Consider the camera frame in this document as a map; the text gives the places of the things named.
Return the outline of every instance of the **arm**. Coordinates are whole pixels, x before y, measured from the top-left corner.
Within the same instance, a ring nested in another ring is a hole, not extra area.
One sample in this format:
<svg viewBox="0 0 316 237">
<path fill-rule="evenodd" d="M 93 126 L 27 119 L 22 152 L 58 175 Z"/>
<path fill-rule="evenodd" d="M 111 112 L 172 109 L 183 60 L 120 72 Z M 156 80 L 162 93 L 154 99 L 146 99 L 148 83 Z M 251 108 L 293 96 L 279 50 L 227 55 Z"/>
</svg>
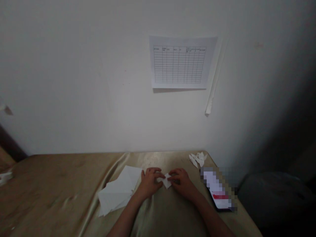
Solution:
<svg viewBox="0 0 316 237">
<path fill-rule="evenodd" d="M 108 237 L 129 236 L 139 207 L 141 206 L 143 201 L 151 197 L 163 185 L 162 181 L 159 183 L 155 183 L 156 178 L 165 178 L 164 175 L 162 175 L 161 173 L 156 173 L 156 171 L 161 171 L 161 169 L 148 168 L 146 170 L 146 174 L 144 173 L 144 171 L 142 171 L 141 184 L 139 185 L 137 191 L 131 197 L 122 214 L 119 216 L 118 220 L 107 235 Z"/>
<path fill-rule="evenodd" d="M 197 190 L 184 169 L 175 169 L 170 171 L 169 174 L 175 174 L 169 177 L 168 180 L 171 181 L 173 188 L 178 193 L 196 206 L 207 226 L 210 236 L 235 237 L 214 208 L 207 202 L 206 198 Z M 175 183 L 174 180 L 179 180 L 180 184 Z"/>
</svg>

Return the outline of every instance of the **left hand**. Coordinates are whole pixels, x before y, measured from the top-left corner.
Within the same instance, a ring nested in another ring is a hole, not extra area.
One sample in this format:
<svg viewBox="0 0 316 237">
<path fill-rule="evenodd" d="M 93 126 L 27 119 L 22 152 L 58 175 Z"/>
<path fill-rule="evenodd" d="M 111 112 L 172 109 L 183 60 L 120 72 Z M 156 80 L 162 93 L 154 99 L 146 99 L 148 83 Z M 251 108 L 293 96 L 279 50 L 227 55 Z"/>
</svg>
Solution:
<svg viewBox="0 0 316 237">
<path fill-rule="evenodd" d="M 142 170 L 142 182 L 139 185 L 135 196 L 140 198 L 142 201 L 145 201 L 147 198 L 150 198 L 154 193 L 158 191 L 163 185 L 162 181 L 155 183 L 157 178 L 165 178 L 162 173 L 156 173 L 161 171 L 160 168 L 148 168 L 146 173 Z"/>
</svg>

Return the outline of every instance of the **phone screen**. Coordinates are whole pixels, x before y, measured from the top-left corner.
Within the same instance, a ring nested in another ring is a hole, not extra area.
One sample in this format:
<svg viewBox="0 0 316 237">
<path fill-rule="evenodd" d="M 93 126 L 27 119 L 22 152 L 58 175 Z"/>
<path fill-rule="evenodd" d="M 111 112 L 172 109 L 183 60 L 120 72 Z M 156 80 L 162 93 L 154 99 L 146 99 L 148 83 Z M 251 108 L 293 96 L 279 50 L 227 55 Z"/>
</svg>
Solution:
<svg viewBox="0 0 316 237">
<path fill-rule="evenodd" d="M 217 209 L 231 210 L 233 206 L 231 199 L 228 192 L 225 191 L 225 187 L 223 187 L 222 183 L 216 176 L 216 172 L 213 171 L 211 167 L 203 167 L 201 168 L 201 178 L 207 186 Z"/>
</svg>

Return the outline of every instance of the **forearm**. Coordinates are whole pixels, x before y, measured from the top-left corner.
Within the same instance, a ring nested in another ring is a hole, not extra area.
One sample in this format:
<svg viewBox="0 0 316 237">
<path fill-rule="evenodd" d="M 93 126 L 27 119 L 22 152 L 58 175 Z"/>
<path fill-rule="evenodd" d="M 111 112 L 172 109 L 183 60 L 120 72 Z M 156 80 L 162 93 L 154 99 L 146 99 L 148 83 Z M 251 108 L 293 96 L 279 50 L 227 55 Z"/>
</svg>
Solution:
<svg viewBox="0 0 316 237">
<path fill-rule="evenodd" d="M 142 202 L 143 199 L 135 193 L 107 236 L 129 236 L 134 219 Z"/>
<path fill-rule="evenodd" d="M 198 192 L 193 200 L 193 204 L 200 212 L 208 232 L 211 237 L 235 237 L 225 222 L 220 218 L 213 207 L 207 202 L 206 198 Z"/>
</svg>

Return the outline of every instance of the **smartphone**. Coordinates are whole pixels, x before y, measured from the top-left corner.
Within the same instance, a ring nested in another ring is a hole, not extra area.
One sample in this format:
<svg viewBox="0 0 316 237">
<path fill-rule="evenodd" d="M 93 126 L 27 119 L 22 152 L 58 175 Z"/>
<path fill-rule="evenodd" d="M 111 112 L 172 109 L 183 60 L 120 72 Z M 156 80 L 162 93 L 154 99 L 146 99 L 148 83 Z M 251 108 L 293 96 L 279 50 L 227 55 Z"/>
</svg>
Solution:
<svg viewBox="0 0 316 237">
<path fill-rule="evenodd" d="M 201 179 L 209 191 L 213 204 L 217 211 L 232 211 L 233 204 L 228 192 L 225 191 L 222 183 L 216 176 L 216 171 L 212 167 L 202 167 L 200 169 Z"/>
</svg>

